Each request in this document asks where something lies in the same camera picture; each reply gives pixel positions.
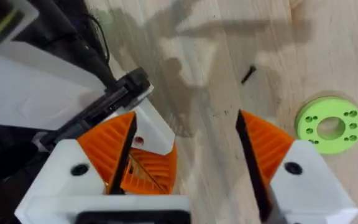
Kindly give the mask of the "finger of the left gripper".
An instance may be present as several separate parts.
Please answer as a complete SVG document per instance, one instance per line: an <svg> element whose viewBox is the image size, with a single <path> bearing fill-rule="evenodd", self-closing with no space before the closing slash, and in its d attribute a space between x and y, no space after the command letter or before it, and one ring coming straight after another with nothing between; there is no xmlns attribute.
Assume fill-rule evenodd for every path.
<svg viewBox="0 0 358 224"><path fill-rule="evenodd" d="M121 188L133 194L171 194L177 175L175 133L148 99L133 111L137 131Z"/></svg>

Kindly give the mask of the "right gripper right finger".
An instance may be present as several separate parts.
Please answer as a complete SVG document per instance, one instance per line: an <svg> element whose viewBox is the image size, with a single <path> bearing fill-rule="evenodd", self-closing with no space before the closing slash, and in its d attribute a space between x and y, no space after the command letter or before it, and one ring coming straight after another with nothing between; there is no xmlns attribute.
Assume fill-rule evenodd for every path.
<svg viewBox="0 0 358 224"><path fill-rule="evenodd" d="M351 223L358 207L312 143L239 110L236 131L262 223Z"/></svg>

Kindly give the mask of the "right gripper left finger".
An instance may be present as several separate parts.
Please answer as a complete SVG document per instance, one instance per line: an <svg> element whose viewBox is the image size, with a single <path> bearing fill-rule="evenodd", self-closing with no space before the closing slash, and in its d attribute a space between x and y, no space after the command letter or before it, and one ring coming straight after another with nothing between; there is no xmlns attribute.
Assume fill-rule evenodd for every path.
<svg viewBox="0 0 358 224"><path fill-rule="evenodd" d="M134 112L96 125L77 139L61 140L31 186L41 195L120 195L137 131Z"/></svg>

